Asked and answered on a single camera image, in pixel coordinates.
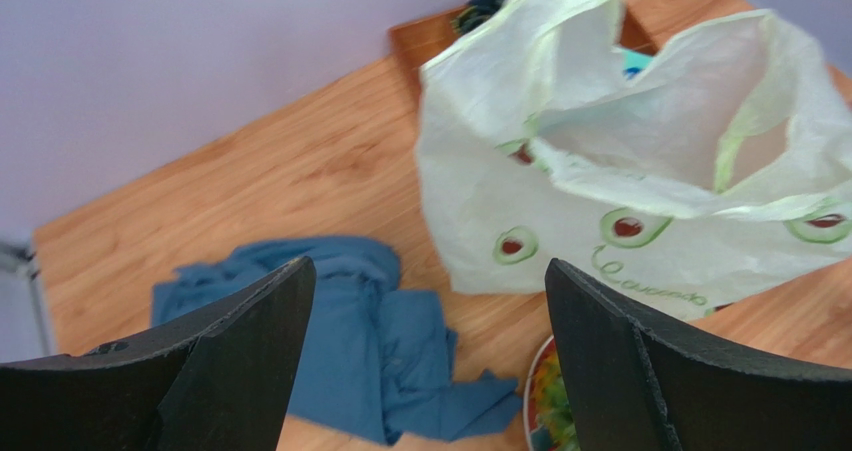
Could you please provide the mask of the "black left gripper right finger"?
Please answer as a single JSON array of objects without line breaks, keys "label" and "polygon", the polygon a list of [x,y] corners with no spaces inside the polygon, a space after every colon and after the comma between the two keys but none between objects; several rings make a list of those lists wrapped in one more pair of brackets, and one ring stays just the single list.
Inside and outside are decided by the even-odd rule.
[{"label": "black left gripper right finger", "polygon": [[744,346],[560,259],[545,274],[584,450],[847,450],[851,373]]}]

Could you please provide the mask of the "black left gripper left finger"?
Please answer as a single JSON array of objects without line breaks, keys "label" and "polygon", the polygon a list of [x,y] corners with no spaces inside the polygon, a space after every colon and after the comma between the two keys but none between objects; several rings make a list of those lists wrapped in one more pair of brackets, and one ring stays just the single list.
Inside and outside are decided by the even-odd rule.
[{"label": "black left gripper left finger", "polygon": [[273,450],[316,284],[306,257],[166,324],[1,368],[5,450]]}]

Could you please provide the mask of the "pale yellow plastic bag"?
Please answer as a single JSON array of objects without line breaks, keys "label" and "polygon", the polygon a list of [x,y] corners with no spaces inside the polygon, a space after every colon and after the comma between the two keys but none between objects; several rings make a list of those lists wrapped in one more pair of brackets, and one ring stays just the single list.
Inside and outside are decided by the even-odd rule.
[{"label": "pale yellow plastic bag", "polygon": [[850,256],[851,112],[804,30],[713,19],[627,80],[622,0],[506,0],[470,33],[509,16],[534,43],[459,40],[420,70],[453,290],[535,293],[559,258],[692,320]]}]

